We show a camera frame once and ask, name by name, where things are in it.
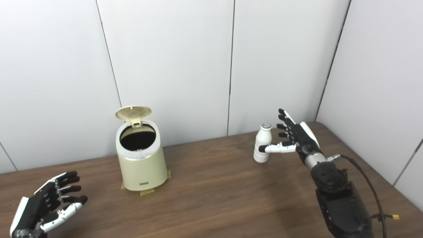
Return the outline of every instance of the bottle cap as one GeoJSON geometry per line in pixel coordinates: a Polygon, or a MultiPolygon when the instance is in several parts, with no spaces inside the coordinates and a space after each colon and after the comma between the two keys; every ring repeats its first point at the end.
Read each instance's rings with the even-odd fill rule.
{"type": "Polygon", "coordinates": [[[263,127],[264,129],[269,129],[269,128],[272,128],[272,125],[270,123],[265,122],[261,124],[261,127],[263,127]]]}

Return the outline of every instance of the robotic finger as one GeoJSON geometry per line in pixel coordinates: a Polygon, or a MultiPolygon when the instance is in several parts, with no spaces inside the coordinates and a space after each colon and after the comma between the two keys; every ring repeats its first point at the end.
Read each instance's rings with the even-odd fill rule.
{"type": "Polygon", "coordinates": [[[43,217],[43,222],[40,225],[40,229],[45,233],[52,229],[60,226],[73,216],[83,205],[88,201],[87,196],[80,196],[76,198],[70,205],[64,207],[62,210],[58,210],[55,213],[43,217]]]}
{"type": "Polygon", "coordinates": [[[32,197],[22,197],[10,227],[12,238],[45,238],[47,232],[76,213],[88,200],[86,196],[63,196],[81,190],[81,186],[66,185],[80,180],[76,171],[55,176],[37,189],[32,197]],[[56,209],[70,202],[62,210],[56,209]]]}
{"type": "Polygon", "coordinates": [[[291,153],[295,152],[296,147],[292,142],[284,141],[278,144],[259,146],[258,151],[262,153],[291,153]]]}

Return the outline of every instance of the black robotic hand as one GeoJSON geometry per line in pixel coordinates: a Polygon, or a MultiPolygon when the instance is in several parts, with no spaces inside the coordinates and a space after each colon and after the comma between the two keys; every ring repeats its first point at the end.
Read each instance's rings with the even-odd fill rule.
{"type": "Polygon", "coordinates": [[[336,238],[373,238],[372,221],[357,189],[348,181],[346,170],[340,170],[332,162],[334,155],[325,158],[313,132],[305,122],[295,123],[289,114],[279,109],[277,124],[285,132],[279,137],[289,141],[263,145],[260,152],[297,152],[301,161],[310,169],[310,175],[317,187],[316,197],[328,230],[336,238]]]}
{"type": "Polygon", "coordinates": [[[45,238],[47,232],[61,225],[87,202],[86,196],[65,196],[81,190],[76,171],[51,178],[32,197],[22,197],[10,227],[11,238],[45,238]],[[56,210],[63,203],[70,203],[56,210]]]}

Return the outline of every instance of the trash can lid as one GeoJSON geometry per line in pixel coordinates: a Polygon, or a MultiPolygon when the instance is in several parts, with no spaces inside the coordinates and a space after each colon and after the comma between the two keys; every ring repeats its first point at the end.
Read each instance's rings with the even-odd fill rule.
{"type": "Polygon", "coordinates": [[[140,119],[150,114],[151,109],[148,107],[127,106],[117,110],[115,116],[124,121],[131,121],[133,127],[140,127],[140,119]]]}

